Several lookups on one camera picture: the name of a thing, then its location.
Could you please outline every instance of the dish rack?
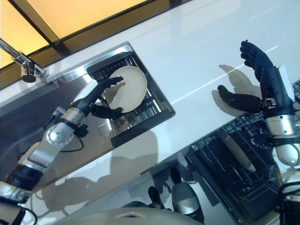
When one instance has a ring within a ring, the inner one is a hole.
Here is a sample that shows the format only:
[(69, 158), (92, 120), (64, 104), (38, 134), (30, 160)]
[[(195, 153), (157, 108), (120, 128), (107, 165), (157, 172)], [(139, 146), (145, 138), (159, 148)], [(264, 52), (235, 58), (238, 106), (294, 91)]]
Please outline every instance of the dish rack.
[[(171, 104), (134, 51), (112, 56), (87, 68), (87, 72), (93, 79), (100, 82), (123, 66), (135, 66), (144, 72), (147, 79), (147, 91), (142, 103), (135, 110), (123, 113), (116, 119), (110, 119), (114, 135), (111, 142), (115, 148), (175, 115)], [(104, 96), (101, 102), (102, 105), (108, 107)]]
[[(300, 80), (293, 84), (295, 120), (300, 120)], [(223, 129), (240, 146), (256, 171), (244, 169), (217, 135)], [(187, 161), (208, 182), (239, 224), (251, 224), (272, 211), (277, 202), (276, 166), (272, 147), (256, 145), (267, 133), (263, 114), (246, 113), (189, 147)]]

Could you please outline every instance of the kitchen faucet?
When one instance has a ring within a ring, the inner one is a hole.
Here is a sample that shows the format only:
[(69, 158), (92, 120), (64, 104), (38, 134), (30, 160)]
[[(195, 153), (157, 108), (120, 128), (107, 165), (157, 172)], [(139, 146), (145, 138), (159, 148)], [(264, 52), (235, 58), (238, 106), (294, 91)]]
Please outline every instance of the kitchen faucet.
[(22, 52), (15, 50), (12, 46), (0, 38), (0, 48), (11, 55), (11, 59), (21, 65), (22, 80), (27, 83), (35, 82), (37, 77), (43, 77), (46, 71)]

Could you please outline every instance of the silver robotic arm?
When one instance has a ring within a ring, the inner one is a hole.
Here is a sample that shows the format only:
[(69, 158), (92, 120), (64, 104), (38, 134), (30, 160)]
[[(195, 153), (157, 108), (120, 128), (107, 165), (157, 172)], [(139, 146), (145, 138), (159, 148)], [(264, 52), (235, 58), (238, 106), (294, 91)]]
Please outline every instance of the silver robotic arm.
[(218, 86), (222, 100), (229, 106), (251, 113), (262, 112), (267, 135), (254, 138), (258, 144), (273, 146), (272, 156), (278, 167), (278, 204), (280, 223), (300, 224), (300, 137), (294, 120), (295, 96), (285, 68), (273, 66), (268, 56), (254, 44), (243, 41), (240, 48), (245, 65), (253, 68), (260, 82), (262, 100), (234, 94)]
[(115, 118), (121, 114), (122, 108), (112, 110), (95, 104), (105, 88), (121, 80), (122, 77), (116, 77), (100, 83), (93, 80), (87, 84), (65, 113), (60, 110), (63, 115), (59, 122), (47, 129), (42, 140), (33, 144), (19, 160), (16, 168), (0, 181), (0, 224), (20, 224), (25, 210), (18, 204), (29, 199), (33, 188), (61, 149), (72, 141), (74, 133), (76, 134), (89, 113), (100, 118)]

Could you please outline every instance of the white countertop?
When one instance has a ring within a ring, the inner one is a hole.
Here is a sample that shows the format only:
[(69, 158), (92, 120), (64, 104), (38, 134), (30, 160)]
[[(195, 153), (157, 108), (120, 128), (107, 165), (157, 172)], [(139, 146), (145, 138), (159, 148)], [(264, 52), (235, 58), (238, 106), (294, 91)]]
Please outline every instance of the white countertop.
[[(218, 85), (259, 96), (254, 72), (240, 58), (241, 41), (268, 52), (274, 65), (285, 64), (292, 82), (300, 79), (299, 12), (295, 0), (193, 0), (50, 65), (50, 74), (57, 74), (129, 41), (176, 115), (38, 191), (26, 206), (40, 216), (39, 224), (80, 209), (232, 120), (240, 112), (216, 105)], [(1, 102), (36, 86), (16, 82), (0, 91)], [(74, 195), (81, 201), (72, 201)], [(24, 224), (30, 223), (26, 216)]]

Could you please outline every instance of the stainless steel sink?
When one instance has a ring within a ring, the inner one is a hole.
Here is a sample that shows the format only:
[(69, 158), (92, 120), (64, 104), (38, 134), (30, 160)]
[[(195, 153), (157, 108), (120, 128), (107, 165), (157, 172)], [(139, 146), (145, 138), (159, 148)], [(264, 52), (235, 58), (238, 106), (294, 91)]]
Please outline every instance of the stainless steel sink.
[[(14, 168), (22, 153), (41, 139), (43, 126), (57, 106), (67, 109), (77, 93), (92, 78), (99, 82), (126, 65), (139, 67), (147, 78), (147, 93), (141, 105), (114, 120), (89, 115), (84, 121), (89, 131), (82, 139), (84, 149), (71, 153), (61, 152), (42, 177), (37, 189), (53, 183), (172, 117), (175, 111), (170, 103), (131, 45), (123, 43), (0, 108), (0, 179), (4, 179)], [(107, 105), (103, 97), (100, 99), (99, 104)], [(75, 138), (63, 150), (79, 147), (80, 143)]]

